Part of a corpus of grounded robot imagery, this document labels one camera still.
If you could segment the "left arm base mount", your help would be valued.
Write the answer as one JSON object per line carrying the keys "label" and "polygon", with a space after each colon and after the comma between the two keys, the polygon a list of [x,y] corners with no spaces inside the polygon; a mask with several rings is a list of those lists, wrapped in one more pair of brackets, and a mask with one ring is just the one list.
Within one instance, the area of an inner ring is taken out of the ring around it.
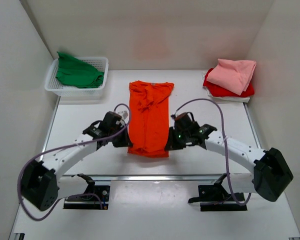
{"label": "left arm base mount", "polygon": [[57,183],[58,198],[68,210],[107,210],[111,183],[97,181],[83,173],[62,176]]}

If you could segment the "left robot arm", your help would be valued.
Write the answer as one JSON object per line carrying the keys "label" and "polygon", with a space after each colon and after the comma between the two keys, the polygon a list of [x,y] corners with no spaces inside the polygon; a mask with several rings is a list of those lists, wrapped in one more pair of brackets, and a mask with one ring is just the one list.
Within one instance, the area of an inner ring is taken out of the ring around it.
{"label": "left robot arm", "polygon": [[20,180],[21,196],[42,212],[63,198],[74,195],[91,198],[95,192],[91,177],[83,173],[70,177],[64,175],[79,161],[108,143],[115,148],[132,146],[126,122],[128,116],[126,110],[109,111],[103,120],[97,120],[84,129],[69,148],[54,150],[52,156],[41,161],[32,160]]}

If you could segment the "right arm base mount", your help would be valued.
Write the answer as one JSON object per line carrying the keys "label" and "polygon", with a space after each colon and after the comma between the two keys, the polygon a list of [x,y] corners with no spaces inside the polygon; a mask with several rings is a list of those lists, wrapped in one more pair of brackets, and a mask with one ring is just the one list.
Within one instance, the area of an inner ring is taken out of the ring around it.
{"label": "right arm base mount", "polygon": [[243,212],[246,205],[238,205],[232,195],[222,186],[226,180],[224,173],[215,183],[198,185],[198,196],[188,199],[189,204],[199,203],[201,212]]}

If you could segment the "orange t shirt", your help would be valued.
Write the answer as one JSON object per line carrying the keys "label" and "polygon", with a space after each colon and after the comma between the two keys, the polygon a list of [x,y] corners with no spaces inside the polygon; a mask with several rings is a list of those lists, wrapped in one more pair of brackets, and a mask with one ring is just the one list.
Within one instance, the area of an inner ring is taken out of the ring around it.
{"label": "orange t shirt", "polygon": [[129,83],[131,121],[128,135],[132,142],[127,152],[148,158],[167,158],[165,146],[169,137],[169,97],[174,89],[171,82]]}

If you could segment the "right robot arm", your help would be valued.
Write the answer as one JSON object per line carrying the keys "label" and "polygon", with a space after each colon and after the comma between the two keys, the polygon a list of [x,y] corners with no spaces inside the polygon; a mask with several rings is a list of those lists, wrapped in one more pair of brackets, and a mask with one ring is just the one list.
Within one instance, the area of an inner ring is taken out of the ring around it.
{"label": "right robot arm", "polygon": [[256,193],[269,202],[276,202],[294,176],[283,154],[276,148],[254,148],[231,137],[224,136],[214,126],[200,126],[191,112],[172,115],[174,125],[169,128],[166,151],[199,146],[220,154],[226,161],[234,161],[248,173],[226,173],[215,183],[214,195],[226,200],[237,193]]}

